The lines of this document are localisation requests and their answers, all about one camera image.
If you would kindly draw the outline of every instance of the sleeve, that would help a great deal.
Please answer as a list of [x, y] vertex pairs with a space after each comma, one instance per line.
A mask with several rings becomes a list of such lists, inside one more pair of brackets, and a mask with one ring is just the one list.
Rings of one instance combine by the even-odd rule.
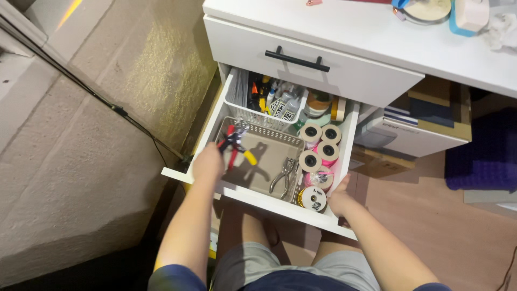
[[149, 278], [148, 291], [206, 291], [201, 279], [182, 265], [167, 265]]
[[427, 283], [413, 291], [452, 291], [448, 286], [441, 283]]

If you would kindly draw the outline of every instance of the closed drawer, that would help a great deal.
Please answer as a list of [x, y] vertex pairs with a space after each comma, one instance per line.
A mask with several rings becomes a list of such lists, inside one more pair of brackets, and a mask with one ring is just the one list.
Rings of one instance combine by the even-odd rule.
[[[256, 71], [366, 104], [386, 107], [418, 83], [423, 74], [363, 59], [335, 50], [205, 15], [205, 27], [215, 61]], [[329, 67], [328, 72], [266, 56], [281, 46], [281, 54]]]
[[[212, 115], [209, 117], [205, 131], [202, 133], [200, 144], [194, 155], [194, 160], [197, 158], [197, 155], [199, 155], [207, 143], [215, 140], [223, 119], [226, 116], [232, 117], [228, 105], [224, 103], [224, 99], [229, 91], [229, 88], [235, 86], [235, 82], [236, 79], [234, 79], [232, 71], [226, 79], [221, 96], [215, 105]], [[332, 185], [332, 190], [348, 173], [348, 163], [350, 161], [350, 154], [352, 152], [352, 144], [354, 141], [354, 132], [358, 114], [359, 103], [348, 100], [346, 103], [345, 121], [339, 126], [342, 133], [342, 139], [339, 144], [340, 157], [337, 163], [334, 164], [331, 168], [335, 175], [335, 182], [334, 185]], [[169, 168], [163, 168], [162, 174], [189, 184], [194, 182], [194, 178], [192, 176], [192, 167], [188, 169], [186, 174]], [[219, 182], [216, 191], [220, 194], [254, 205], [256, 207], [260, 207], [268, 211], [314, 225], [342, 236], [356, 239], [355, 234], [351, 229], [338, 225], [338, 218], [332, 213], [330, 207], [327, 207], [324, 213], [317, 213], [289, 202], [279, 200], [277, 198], [273, 198], [271, 196], [264, 195], [262, 193], [225, 181]]]

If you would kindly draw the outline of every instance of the hand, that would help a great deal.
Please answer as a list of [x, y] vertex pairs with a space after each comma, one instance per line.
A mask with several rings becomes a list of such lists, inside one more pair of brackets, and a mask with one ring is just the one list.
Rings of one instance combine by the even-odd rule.
[[342, 210], [343, 206], [352, 199], [346, 192], [349, 182], [350, 174], [347, 174], [343, 180], [341, 180], [338, 187], [332, 191], [330, 198], [327, 200], [330, 209], [336, 216], [345, 216]]
[[218, 181], [224, 172], [223, 164], [223, 157], [217, 145], [214, 142], [209, 143], [194, 160], [192, 165], [194, 179]]

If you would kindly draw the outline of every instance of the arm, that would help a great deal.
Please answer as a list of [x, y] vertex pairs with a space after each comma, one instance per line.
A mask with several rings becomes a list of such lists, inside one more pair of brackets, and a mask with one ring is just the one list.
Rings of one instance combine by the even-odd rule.
[[194, 184], [169, 223], [158, 251], [155, 271], [166, 265], [182, 265], [206, 284], [212, 199], [224, 171], [222, 156], [215, 143], [210, 143], [192, 166]]
[[384, 291], [412, 291], [438, 278], [395, 235], [361, 204], [346, 193], [350, 174], [332, 192], [329, 205], [334, 214], [346, 218], [354, 230], [364, 255]]

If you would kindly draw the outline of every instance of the pink binder clip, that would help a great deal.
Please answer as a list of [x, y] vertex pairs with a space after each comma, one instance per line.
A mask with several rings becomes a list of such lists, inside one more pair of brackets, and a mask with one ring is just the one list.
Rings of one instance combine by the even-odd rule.
[[305, 3], [307, 6], [313, 6], [323, 3], [323, 0], [308, 0], [307, 3]]

